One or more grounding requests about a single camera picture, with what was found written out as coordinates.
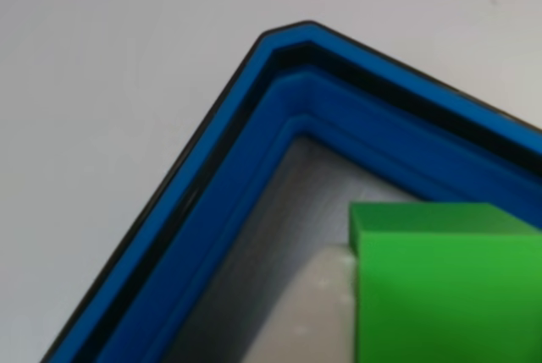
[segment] white tabletop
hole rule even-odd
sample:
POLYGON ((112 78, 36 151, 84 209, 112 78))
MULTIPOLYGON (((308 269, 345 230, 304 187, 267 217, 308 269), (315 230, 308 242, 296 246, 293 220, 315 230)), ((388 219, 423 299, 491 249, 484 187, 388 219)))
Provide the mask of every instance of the white tabletop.
POLYGON ((301 19, 542 126, 541 0, 0 0, 0 361, 42 357, 257 36, 301 19))

